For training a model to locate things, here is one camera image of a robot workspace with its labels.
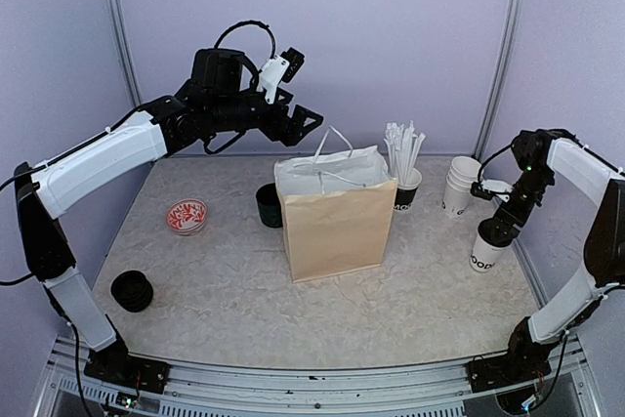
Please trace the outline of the white paper cup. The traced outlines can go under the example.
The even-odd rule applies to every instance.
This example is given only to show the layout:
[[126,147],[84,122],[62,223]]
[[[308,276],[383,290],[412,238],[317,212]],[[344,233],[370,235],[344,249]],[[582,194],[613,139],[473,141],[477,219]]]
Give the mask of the white paper cup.
[[508,247],[497,248],[487,244],[481,239],[477,231],[476,240],[469,259],[470,266],[480,273],[489,272]]

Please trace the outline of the brown paper bag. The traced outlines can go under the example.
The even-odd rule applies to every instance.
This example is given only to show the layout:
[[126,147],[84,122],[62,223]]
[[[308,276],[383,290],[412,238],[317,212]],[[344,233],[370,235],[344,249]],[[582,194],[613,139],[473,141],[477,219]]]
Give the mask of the brown paper bag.
[[278,161],[273,175],[293,282],[382,265],[397,180],[376,146],[329,127],[312,156]]

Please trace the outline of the black cup lid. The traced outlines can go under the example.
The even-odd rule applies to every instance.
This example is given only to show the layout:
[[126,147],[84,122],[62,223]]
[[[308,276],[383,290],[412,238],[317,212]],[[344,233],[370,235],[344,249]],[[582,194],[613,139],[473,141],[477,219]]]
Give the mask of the black cup lid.
[[502,226],[495,220],[483,220],[478,226],[478,235],[487,244],[497,247],[505,248],[512,243],[512,236],[506,226]]

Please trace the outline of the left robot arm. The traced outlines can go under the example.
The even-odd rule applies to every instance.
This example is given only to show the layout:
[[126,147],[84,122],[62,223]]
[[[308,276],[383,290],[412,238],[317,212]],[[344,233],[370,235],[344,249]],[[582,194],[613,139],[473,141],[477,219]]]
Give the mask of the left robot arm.
[[59,218],[76,202],[117,177],[202,142],[232,132],[236,143],[258,130],[270,141],[295,146],[323,121],[292,105],[281,88],[304,64],[294,48],[256,67],[244,52],[224,48],[196,52],[190,78],[175,95],[131,110],[93,138],[35,167],[23,163],[9,179],[16,194],[22,246],[30,276],[52,304],[99,353],[102,371],[118,383],[137,372],[131,354],[97,305],[63,233]]

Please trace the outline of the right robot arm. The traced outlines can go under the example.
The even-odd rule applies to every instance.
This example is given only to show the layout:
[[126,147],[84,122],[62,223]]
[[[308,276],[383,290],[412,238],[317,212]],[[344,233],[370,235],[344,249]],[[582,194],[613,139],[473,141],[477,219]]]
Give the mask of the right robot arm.
[[553,196],[537,228],[525,237],[536,241],[532,253],[554,260],[570,254],[572,276],[538,312],[515,328],[499,371],[511,382],[522,380],[572,328],[580,325],[606,295],[624,284],[624,172],[582,145],[565,129],[522,130],[511,150],[519,179],[503,193],[479,234],[493,247],[507,247],[519,235],[547,188]]

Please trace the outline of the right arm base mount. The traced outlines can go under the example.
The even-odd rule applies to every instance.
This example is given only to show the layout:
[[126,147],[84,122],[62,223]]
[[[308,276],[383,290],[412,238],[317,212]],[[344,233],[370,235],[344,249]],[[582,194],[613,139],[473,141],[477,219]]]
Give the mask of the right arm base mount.
[[539,346],[537,352],[474,358],[465,368],[473,393],[480,393],[534,380],[551,373],[549,355],[553,347]]

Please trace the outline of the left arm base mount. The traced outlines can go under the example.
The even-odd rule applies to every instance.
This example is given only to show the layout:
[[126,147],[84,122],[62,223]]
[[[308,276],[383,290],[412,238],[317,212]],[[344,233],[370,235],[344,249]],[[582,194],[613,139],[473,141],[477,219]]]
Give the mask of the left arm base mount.
[[162,395],[171,365],[165,361],[131,355],[113,347],[90,351],[84,374],[139,392]]

